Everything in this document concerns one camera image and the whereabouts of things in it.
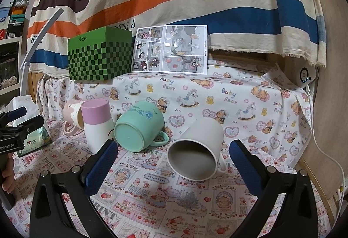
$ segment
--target metal screw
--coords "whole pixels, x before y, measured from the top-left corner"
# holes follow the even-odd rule
[[[300,170],[300,174],[301,174],[302,176],[307,176],[307,175],[308,175],[307,171],[305,171],[304,169],[301,169],[301,170]]]
[[[267,166],[267,171],[269,172],[269,173],[275,173],[277,170],[276,170],[276,168],[274,167],[274,166]]]
[[[80,171],[80,169],[81,169],[81,167],[80,167],[80,166],[75,165],[75,166],[73,166],[73,167],[72,167],[71,171],[72,171],[73,173],[77,173],[77,172],[79,172],[79,171]]]
[[[40,175],[41,175],[42,177],[45,177],[47,174],[48,174],[48,170],[43,170],[43,171],[41,171],[41,173],[40,173]]]

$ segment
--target green box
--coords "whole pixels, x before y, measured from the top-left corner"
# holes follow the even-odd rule
[[[101,27],[67,41],[70,80],[109,80],[131,71],[132,32]]]

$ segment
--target comic page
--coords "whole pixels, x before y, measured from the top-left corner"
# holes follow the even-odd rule
[[[132,72],[207,74],[206,25],[139,28],[135,37]]]

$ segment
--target human hand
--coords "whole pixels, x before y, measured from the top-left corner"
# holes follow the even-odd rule
[[[8,154],[6,168],[2,172],[2,176],[5,179],[5,181],[2,184],[2,189],[4,191],[7,191],[8,193],[11,193],[16,186],[16,184],[15,184],[15,172],[13,171],[13,166],[14,166],[15,162],[14,162],[12,156],[13,156],[13,153]]]

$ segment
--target mint green mug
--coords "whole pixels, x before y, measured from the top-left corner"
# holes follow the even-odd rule
[[[149,146],[161,147],[169,142],[168,135],[162,131],[163,126],[164,117],[157,106],[148,101],[139,101],[117,120],[115,140],[133,153]],[[164,141],[154,141],[157,136],[163,137]]]

